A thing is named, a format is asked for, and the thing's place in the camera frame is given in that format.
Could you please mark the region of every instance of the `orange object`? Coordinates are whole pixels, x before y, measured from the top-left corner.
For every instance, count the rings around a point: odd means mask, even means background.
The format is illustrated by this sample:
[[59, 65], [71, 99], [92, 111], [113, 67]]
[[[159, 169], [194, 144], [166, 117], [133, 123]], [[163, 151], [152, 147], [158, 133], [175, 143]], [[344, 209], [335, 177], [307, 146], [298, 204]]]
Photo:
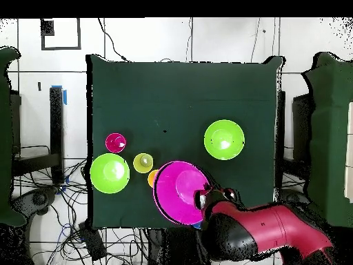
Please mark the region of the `orange object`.
[[154, 183], [154, 177], [156, 176], [158, 170], [153, 170], [151, 173], [148, 174], [148, 185], [150, 185], [153, 188], [153, 183]]

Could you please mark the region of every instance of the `magenta bowl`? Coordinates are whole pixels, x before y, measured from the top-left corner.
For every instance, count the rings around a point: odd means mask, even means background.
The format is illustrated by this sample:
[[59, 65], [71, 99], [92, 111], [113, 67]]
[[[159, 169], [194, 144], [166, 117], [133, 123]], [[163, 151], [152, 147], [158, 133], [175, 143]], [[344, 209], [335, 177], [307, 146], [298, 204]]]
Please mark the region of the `magenta bowl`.
[[119, 153], [123, 151], [126, 146], [126, 139], [123, 135], [119, 133], [111, 133], [105, 140], [105, 147], [111, 153]]
[[194, 194], [210, 185], [206, 176], [185, 161], [171, 161], [156, 174], [153, 197], [159, 211], [171, 222], [196, 224], [202, 220], [194, 205]]

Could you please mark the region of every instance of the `bowl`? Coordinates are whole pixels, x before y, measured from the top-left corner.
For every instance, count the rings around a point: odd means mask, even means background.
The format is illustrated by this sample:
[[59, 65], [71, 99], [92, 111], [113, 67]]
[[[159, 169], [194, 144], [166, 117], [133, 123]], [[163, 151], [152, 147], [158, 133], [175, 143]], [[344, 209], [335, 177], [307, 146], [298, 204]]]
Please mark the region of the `bowl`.
[[126, 160], [121, 156], [106, 153], [92, 162], [90, 178], [98, 191], [106, 194], [117, 193], [128, 184], [130, 169]]
[[151, 186], [151, 188], [153, 188], [153, 183], [154, 183], [154, 178], [156, 177], [156, 174], [158, 173], [158, 170], [153, 170], [151, 173], [148, 174], [148, 185]]
[[105, 147], [111, 153], [119, 153], [123, 151], [126, 146], [126, 139], [123, 135], [119, 133], [111, 133], [107, 136], [105, 140]]
[[150, 172], [153, 167], [153, 157], [147, 153], [139, 153], [132, 162], [134, 169], [141, 174]]
[[186, 161], [171, 161], [156, 174], [154, 202], [171, 222], [197, 224], [202, 220], [202, 214], [194, 205], [194, 194], [209, 185], [206, 176], [196, 166]]
[[215, 159], [236, 157], [243, 149], [245, 137], [241, 127], [230, 120], [218, 120], [208, 126], [203, 139], [207, 152]]

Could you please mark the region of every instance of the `small magenta bowl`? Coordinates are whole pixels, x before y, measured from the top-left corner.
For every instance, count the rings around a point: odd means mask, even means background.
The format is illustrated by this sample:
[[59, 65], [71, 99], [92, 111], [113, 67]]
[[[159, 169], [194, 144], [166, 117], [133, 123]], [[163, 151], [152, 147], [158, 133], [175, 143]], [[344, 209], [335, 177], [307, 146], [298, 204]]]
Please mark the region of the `small magenta bowl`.
[[119, 133], [111, 133], [105, 140], [105, 147], [111, 153], [119, 153], [123, 151], [126, 146], [126, 139], [123, 135]]

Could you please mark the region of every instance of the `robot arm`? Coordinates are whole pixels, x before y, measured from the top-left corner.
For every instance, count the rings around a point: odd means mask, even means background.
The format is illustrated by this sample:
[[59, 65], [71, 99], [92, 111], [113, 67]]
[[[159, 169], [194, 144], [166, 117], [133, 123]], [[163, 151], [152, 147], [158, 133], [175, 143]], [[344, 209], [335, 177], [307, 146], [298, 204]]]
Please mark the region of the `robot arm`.
[[214, 260], [241, 261], [280, 251], [283, 263], [333, 265], [333, 245], [317, 219], [295, 204], [246, 209], [232, 189], [198, 191], [201, 243]]

